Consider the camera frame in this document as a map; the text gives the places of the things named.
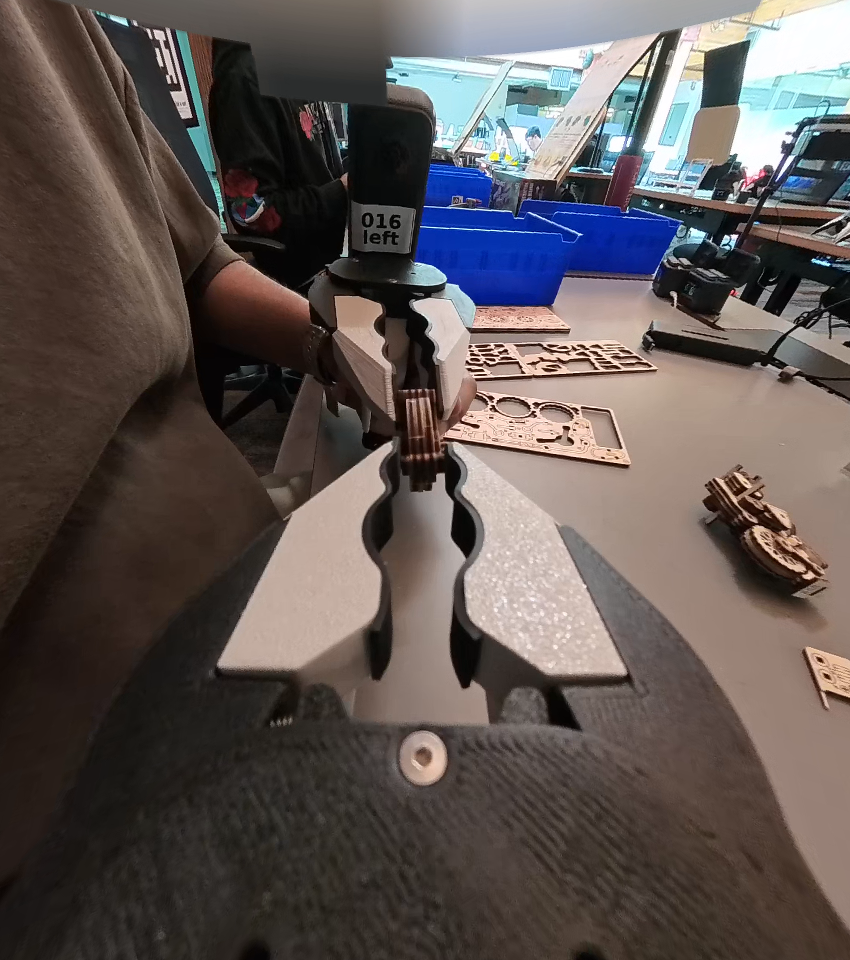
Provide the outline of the wooden display board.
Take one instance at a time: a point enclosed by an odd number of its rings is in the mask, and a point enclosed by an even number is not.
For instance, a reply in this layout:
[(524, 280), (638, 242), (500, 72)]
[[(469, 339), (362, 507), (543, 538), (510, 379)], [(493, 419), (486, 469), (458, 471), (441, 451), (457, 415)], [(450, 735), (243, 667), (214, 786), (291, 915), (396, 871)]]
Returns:
[(598, 56), (527, 164), (527, 179), (559, 183), (565, 178), (605, 118), (614, 90), (658, 39), (653, 33), (616, 40)]

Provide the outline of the wooden sheet with round holes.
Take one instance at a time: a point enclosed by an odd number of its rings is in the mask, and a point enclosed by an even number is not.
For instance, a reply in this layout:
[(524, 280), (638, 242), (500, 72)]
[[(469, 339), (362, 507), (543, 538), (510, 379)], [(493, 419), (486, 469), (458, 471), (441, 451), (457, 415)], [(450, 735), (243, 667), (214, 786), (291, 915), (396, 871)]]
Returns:
[(632, 458), (607, 407), (479, 390), (447, 441), (628, 468)]

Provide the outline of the layered wooden gear wheel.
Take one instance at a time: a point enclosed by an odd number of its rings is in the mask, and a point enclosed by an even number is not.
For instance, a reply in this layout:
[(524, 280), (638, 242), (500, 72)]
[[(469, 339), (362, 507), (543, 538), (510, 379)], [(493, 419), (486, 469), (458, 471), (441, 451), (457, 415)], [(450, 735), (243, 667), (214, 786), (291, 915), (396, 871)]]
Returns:
[(412, 492), (431, 491), (445, 468), (436, 392), (396, 390), (394, 396), (402, 474)]

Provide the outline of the person's left hand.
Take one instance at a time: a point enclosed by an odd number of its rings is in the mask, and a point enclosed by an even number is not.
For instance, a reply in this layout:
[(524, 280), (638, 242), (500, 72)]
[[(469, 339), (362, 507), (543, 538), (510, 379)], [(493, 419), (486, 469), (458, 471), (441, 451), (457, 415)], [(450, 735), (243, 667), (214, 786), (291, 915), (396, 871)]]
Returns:
[[(339, 373), (336, 361), (332, 352), (323, 349), (319, 353), (316, 361), (316, 367), (322, 377), (330, 384), (326, 389), (326, 395), (329, 398), (328, 403), (332, 402), (342, 404), (357, 412), (360, 411), (362, 400), (342, 374)], [(460, 383), (455, 404), (452, 407), (448, 417), (439, 422), (438, 437), (445, 438), (448, 430), (455, 426), (463, 416), (468, 412), (471, 404), (477, 396), (477, 384), (471, 375), (467, 374)]]

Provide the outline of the black pillar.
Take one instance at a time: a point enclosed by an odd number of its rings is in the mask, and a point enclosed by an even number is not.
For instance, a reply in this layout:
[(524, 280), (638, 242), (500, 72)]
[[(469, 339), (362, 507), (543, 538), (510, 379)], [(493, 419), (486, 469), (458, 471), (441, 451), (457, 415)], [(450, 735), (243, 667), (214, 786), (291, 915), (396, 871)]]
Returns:
[(674, 62), (676, 51), (683, 34), (683, 28), (669, 30), (660, 35), (657, 55), (651, 67), (645, 96), (637, 114), (632, 147), (637, 156), (644, 156), (645, 143), (659, 108), (663, 90)]

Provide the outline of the engraved wooden board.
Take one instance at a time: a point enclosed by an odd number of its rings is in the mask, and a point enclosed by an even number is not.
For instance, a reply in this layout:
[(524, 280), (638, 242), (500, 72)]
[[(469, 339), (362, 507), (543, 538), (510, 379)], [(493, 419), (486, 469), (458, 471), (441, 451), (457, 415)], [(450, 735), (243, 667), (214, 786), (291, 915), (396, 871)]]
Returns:
[(569, 324), (550, 306), (479, 306), (470, 329), (490, 333), (569, 333)]

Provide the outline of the laptop with stand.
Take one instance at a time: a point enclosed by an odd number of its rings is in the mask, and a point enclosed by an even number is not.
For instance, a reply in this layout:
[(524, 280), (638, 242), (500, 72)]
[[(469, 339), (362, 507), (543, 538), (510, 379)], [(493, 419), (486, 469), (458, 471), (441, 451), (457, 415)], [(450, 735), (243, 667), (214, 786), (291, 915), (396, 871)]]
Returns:
[(780, 198), (827, 205), (850, 177), (850, 114), (801, 120), (793, 132), (790, 160), (777, 189)]

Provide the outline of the framed black-white poster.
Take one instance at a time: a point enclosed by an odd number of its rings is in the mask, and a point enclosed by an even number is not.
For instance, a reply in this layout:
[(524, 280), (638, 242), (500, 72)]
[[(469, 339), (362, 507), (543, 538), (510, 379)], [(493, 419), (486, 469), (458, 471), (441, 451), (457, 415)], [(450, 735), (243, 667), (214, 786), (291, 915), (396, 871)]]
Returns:
[(151, 42), (172, 102), (186, 128), (200, 126), (199, 114), (184, 69), (178, 32), (173, 28), (145, 24), (134, 19), (128, 20), (128, 23), (142, 30)]

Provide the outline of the wooden work table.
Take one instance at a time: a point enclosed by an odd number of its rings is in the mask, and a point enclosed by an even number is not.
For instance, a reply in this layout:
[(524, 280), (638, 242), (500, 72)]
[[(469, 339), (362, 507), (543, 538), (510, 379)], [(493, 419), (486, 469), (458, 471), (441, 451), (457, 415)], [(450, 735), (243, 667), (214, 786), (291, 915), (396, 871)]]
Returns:
[[(708, 191), (679, 194), (675, 191), (635, 187), (627, 208), (650, 212), (680, 222), (688, 231), (704, 234), (721, 245), (736, 238), (755, 211), (754, 201), (714, 199)], [(751, 233), (758, 236), (759, 226), (768, 227), (773, 237), (786, 230), (810, 232), (811, 229), (850, 212), (850, 204), (817, 206), (779, 200), (767, 201), (759, 211)]]
[(780, 316), (803, 282), (850, 289), (850, 246), (797, 227), (758, 224), (743, 237), (743, 248), (755, 254), (757, 279), (743, 286), (740, 300), (755, 306), (767, 294), (764, 310)]

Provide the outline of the grey desk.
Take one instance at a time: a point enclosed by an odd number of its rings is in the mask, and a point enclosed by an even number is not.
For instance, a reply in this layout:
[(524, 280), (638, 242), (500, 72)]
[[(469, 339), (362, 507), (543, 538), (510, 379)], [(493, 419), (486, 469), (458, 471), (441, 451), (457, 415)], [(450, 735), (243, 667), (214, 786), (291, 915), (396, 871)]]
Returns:
[[(389, 868), (350, 879), (327, 946), (357, 958), (845, 956), (850, 702), (825, 709), (803, 657), (850, 660), (850, 406), (769, 373), (659, 351), (659, 372), (561, 398), (611, 402), (630, 467), (471, 452), (563, 523), (629, 672), (546, 698), (555, 724), (458, 728), (438, 784), (374, 801)], [(719, 521), (705, 485), (741, 465), (828, 563), (793, 597)]]

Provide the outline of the black power strip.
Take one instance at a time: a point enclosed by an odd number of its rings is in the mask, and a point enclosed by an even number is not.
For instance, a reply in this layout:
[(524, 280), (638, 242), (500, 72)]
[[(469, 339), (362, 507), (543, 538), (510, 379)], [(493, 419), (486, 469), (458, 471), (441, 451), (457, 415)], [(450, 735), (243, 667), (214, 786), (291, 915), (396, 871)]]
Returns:
[(788, 334), (773, 329), (719, 329), (695, 319), (657, 319), (642, 336), (646, 352), (666, 351), (738, 367), (768, 364)]

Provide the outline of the black hanging panel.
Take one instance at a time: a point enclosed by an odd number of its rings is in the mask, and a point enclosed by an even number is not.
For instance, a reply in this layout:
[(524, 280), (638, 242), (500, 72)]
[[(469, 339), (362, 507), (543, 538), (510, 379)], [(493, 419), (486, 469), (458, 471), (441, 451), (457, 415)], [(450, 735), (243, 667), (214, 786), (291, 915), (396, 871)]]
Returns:
[(738, 106), (751, 42), (746, 39), (705, 52), (699, 109)]

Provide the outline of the wooden model vehicle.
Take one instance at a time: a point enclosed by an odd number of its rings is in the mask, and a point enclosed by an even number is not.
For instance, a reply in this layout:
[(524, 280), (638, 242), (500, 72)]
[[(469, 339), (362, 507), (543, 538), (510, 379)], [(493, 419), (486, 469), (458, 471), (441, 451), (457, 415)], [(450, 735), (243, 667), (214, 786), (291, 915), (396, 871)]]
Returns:
[(769, 500), (762, 477), (737, 464), (704, 488), (705, 522), (720, 522), (781, 591), (811, 598), (828, 589), (828, 562), (800, 536), (791, 514)]

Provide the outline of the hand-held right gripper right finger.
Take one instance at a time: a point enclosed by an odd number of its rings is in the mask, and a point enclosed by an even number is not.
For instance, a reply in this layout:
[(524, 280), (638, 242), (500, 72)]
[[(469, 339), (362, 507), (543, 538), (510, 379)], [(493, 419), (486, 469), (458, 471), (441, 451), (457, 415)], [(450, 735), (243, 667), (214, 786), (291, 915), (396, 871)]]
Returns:
[(460, 444), (447, 448), (455, 575), (450, 652), (490, 723), (515, 690), (616, 687), (630, 674), (559, 523)]

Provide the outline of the black battery charger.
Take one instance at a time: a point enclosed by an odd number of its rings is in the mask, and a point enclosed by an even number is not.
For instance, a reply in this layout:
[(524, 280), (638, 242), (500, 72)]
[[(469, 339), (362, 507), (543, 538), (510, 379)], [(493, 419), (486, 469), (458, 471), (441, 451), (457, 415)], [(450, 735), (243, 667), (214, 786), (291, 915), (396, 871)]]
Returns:
[(674, 246), (661, 260), (651, 291), (686, 312), (717, 316), (732, 292), (756, 280), (761, 269), (754, 252), (704, 239)]

